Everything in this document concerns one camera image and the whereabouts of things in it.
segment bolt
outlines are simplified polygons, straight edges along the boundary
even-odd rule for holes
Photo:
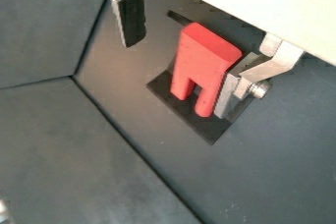
[[[251,84],[248,92],[252,93],[258,99],[262,99],[266,96],[271,86],[272,85],[267,80],[259,81],[258,83]]]

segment dark gray surface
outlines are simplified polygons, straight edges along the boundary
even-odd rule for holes
[[[0,195],[18,223],[199,223],[71,79],[0,90]]]
[[[74,74],[103,0],[0,0],[0,88]]]
[[[130,141],[208,223],[335,223],[336,68],[300,62],[208,146],[146,88],[178,46],[180,26],[166,12],[242,43],[260,42],[260,33],[195,0],[146,0],[146,7],[148,36],[128,50],[108,8],[76,76]]]

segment red plastic piece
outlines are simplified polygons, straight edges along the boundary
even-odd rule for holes
[[[184,100],[195,84],[203,88],[195,108],[202,117],[212,114],[224,74],[240,57],[240,50],[200,24],[183,28],[171,92]]]

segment screw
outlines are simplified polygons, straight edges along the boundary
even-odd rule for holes
[[[267,80],[263,80],[255,84],[251,84],[248,92],[252,93],[258,99],[262,99],[266,96],[271,86],[271,83]]]

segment red block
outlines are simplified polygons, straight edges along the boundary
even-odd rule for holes
[[[212,114],[224,74],[240,57],[240,50],[200,24],[183,28],[171,92],[184,100],[195,84],[203,88],[195,108],[202,117]]]

